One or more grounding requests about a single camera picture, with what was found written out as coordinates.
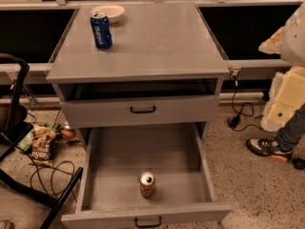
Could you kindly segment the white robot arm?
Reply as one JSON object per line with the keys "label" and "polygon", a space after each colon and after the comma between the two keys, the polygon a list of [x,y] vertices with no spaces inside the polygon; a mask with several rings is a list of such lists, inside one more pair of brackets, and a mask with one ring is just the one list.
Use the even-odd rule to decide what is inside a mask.
{"label": "white robot arm", "polygon": [[305,3],[258,49],[279,54],[291,66],[286,73],[275,74],[260,122],[264,130],[275,132],[305,103]]}

